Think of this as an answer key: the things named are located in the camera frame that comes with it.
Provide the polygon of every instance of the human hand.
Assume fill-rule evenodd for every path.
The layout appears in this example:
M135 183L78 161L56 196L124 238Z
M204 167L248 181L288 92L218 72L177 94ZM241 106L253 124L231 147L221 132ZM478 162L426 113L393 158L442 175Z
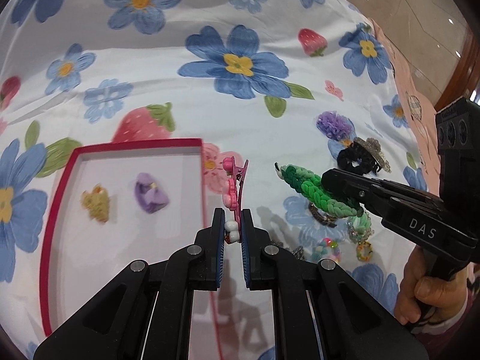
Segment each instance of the human hand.
M467 269L455 275L452 281L425 276L426 264L421 247L416 246L403 270L403 280L394 308L395 318L405 325L420 319L416 299L437 307L431 322L450 319L458 314L467 296Z

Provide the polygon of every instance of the purple scrunchie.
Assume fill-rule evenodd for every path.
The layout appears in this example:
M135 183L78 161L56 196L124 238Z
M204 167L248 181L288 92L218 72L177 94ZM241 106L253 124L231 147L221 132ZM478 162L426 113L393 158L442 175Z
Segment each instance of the purple scrunchie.
M352 132L352 125L348 118L337 114L336 111L325 111L318 115L317 128L333 140L348 138Z
M169 204L169 198L157 187L149 173L139 173L135 184L135 197L145 212L152 214Z

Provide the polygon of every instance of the tiled floor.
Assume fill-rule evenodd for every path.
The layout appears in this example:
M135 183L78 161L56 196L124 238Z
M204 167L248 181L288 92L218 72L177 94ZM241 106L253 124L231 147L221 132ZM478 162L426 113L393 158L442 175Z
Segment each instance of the tiled floor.
M467 24L452 0L349 0L382 27L435 104L458 63Z

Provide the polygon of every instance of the pink hair clip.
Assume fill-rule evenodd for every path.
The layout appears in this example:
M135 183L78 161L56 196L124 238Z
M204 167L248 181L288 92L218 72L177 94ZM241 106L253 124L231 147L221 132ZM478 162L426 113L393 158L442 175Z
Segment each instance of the pink hair clip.
M235 165L234 157L226 157L222 162L223 169L230 176L223 186L222 201L225 207L234 212L235 220L225 222L225 242L231 244L242 239L242 190L245 174L247 173L248 160L243 168Z

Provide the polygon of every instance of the purple bow clip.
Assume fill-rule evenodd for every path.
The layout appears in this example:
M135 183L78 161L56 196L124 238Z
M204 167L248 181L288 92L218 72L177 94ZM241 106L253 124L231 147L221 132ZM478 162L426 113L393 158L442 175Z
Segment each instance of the purple bow clip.
M135 184L135 197L145 212L152 214L169 204L170 200L160 190L149 173L139 173Z

